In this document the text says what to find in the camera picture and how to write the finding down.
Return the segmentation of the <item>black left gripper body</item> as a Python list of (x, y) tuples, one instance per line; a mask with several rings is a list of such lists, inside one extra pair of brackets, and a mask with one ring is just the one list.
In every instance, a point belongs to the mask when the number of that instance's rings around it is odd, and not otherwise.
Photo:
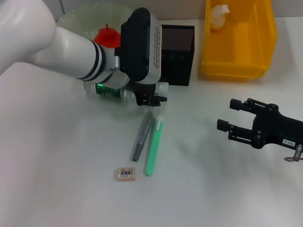
[(129, 82), (129, 90), (135, 94), (137, 100), (150, 100), (154, 97), (156, 84), (141, 84)]

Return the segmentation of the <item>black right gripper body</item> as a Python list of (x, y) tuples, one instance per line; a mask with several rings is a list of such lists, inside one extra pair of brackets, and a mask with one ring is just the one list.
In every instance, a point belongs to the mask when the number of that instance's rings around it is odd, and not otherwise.
[(277, 105), (268, 104), (256, 114), (252, 125), (252, 147), (277, 144), (296, 149), (303, 144), (303, 122), (283, 116)]

